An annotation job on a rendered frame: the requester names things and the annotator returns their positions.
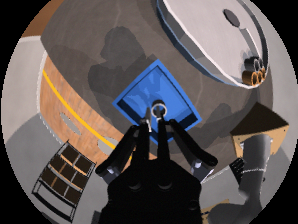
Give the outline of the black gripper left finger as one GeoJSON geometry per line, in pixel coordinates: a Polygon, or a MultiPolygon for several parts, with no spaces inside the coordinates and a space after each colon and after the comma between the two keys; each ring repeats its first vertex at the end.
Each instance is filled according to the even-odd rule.
{"type": "Polygon", "coordinates": [[[108,185],[121,174],[132,154],[125,183],[131,189],[135,190],[140,188],[142,184],[144,159],[149,159],[152,123],[150,107],[146,108],[144,117],[140,119],[141,124],[139,126],[132,125],[128,129],[109,157],[95,169],[95,173],[108,185]],[[135,151],[133,151],[134,148],[135,151]]]}

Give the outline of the blue crate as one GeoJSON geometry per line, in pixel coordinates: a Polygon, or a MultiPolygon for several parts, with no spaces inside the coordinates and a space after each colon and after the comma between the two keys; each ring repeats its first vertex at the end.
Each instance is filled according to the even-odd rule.
{"type": "MultiPolygon", "coordinates": [[[[163,100],[166,105],[164,120],[176,119],[185,131],[202,121],[186,93],[159,59],[145,69],[112,104],[131,123],[139,126],[146,108],[149,106],[151,110],[152,103],[157,99],[163,100]]],[[[158,145],[157,120],[153,115],[150,139],[158,145]]]]}

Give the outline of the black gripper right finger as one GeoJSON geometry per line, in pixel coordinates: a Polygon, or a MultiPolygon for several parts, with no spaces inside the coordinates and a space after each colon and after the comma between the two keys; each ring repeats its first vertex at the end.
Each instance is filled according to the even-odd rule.
{"type": "Polygon", "coordinates": [[[175,119],[165,121],[163,113],[160,113],[159,105],[156,106],[156,117],[158,121],[156,173],[158,186],[162,189],[168,189],[173,183],[167,132],[170,132],[187,162],[191,166],[193,176],[202,183],[203,180],[206,177],[209,177],[215,169],[218,163],[217,158],[201,149],[175,119]]]}

